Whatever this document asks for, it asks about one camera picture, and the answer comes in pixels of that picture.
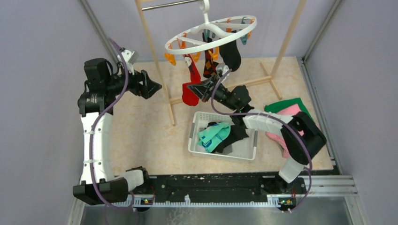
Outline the teal patterned sock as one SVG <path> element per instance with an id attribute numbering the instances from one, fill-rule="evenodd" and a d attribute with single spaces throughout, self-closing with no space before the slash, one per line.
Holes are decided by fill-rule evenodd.
<path id="1" fill-rule="evenodd" d="M 198 132 L 197 145 L 206 153 L 213 153 L 230 132 L 231 125 L 227 122 L 209 122 L 206 128 Z"/>

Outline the white round sock hanger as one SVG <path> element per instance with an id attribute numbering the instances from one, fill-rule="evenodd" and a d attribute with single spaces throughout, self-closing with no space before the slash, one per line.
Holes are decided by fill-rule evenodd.
<path id="1" fill-rule="evenodd" d="M 238 15 L 228 18 L 209 20 L 210 3 L 200 0 L 204 22 L 172 37 L 165 44 L 166 53 L 187 55 L 216 48 L 221 45 L 247 37 L 257 26 L 253 15 Z"/>

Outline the white perforated plastic basket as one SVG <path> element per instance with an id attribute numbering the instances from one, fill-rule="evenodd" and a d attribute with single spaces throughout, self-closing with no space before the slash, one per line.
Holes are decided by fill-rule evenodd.
<path id="1" fill-rule="evenodd" d="M 193 117 L 190 137 L 188 142 L 188 151 L 195 157 L 212 158 L 218 160 L 228 160 L 233 162 L 250 163 L 255 159 L 257 149 L 258 132 L 247 130 L 247 138 L 237 141 L 227 146 L 223 153 L 207 153 L 198 145 L 198 133 L 203 131 L 209 122 L 227 122 L 233 124 L 231 118 L 226 115 L 220 115 L 211 112 L 196 112 Z"/>

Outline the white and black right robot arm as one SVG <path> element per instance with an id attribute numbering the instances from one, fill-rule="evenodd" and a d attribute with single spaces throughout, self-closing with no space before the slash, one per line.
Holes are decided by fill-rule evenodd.
<path id="1" fill-rule="evenodd" d="M 275 180 L 275 187 L 281 193 L 294 188 L 294 180 L 306 167 L 312 168 L 312 159 L 327 143 L 323 132 L 305 112 L 279 115 L 250 106 L 251 97 L 245 85 L 230 91 L 222 85 L 221 78 L 212 77 L 199 84 L 189 84 L 187 88 L 203 102 L 217 101 L 232 110 L 228 116 L 235 125 L 282 138 L 290 156 Z"/>

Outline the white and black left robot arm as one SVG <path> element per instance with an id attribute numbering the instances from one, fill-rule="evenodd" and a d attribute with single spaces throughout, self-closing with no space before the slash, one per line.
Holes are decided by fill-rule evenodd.
<path id="1" fill-rule="evenodd" d="M 110 127 L 115 100 L 122 96 L 123 90 L 149 99 L 162 85 L 152 81 L 145 70 L 124 69 L 121 62 L 117 66 L 114 74 L 107 59 L 95 58 L 84 63 L 87 80 L 77 102 L 83 125 L 84 161 L 73 196 L 88 205 L 124 202 L 133 190 L 144 194 L 151 186 L 148 172 L 142 166 L 131 168 L 121 176 L 114 175 Z"/>

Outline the red sock with cat face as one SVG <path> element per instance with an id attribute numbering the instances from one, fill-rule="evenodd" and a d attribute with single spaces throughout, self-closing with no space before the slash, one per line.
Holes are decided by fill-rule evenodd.
<path id="1" fill-rule="evenodd" d="M 183 57 L 190 72 L 190 82 L 182 84 L 182 101 L 188 106 L 196 106 L 199 103 L 199 98 L 188 88 L 188 86 L 200 84 L 201 76 L 191 55 L 184 54 Z"/>

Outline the black argyle sock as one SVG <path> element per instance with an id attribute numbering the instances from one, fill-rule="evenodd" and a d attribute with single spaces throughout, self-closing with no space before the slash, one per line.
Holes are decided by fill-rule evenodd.
<path id="1" fill-rule="evenodd" d="M 205 78 L 210 78 L 214 75 L 217 75 L 216 67 L 218 66 L 218 62 L 214 60 L 214 51 L 213 48 L 205 50 L 205 64 L 203 70 L 203 76 Z"/>

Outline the green cloth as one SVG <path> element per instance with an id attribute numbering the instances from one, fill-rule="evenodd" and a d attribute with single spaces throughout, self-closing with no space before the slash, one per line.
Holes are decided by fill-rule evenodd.
<path id="1" fill-rule="evenodd" d="M 276 113 L 279 115 L 296 115 L 299 112 L 306 113 L 312 120 L 307 107 L 304 105 L 301 98 L 292 98 L 287 100 L 278 101 L 264 107 L 264 111 Z"/>

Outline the pink cloth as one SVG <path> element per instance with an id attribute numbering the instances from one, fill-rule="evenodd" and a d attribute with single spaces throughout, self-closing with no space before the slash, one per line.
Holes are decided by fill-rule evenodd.
<path id="1" fill-rule="evenodd" d="M 299 105 L 298 104 L 293 104 L 291 106 L 288 106 L 287 108 L 284 108 L 282 110 L 279 110 L 277 112 L 275 112 L 274 114 L 277 115 L 282 115 L 282 116 L 293 116 L 296 115 L 297 113 L 302 112 Z M 289 124 L 287 122 L 287 124 L 289 125 L 289 127 L 296 131 L 298 133 L 298 136 L 300 136 L 301 138 L 303 137 L 304 132 L 303 131 L 298 131 L 293 124 Z M 277 134 L 273 134 L 271 132 L 266 132 L 266 136 L 268 138 L 270 138 L 271 140 L 273 140 L 275 143 L 278 144 L 278 146 L 281 148 L 281 154 L 282 157 L 287 159 L 289 158 L 290 155 L 290 151 L 289 148 L 286 144 L 285 139 L 283 138 L 283 135 L 277 135 Z"/>

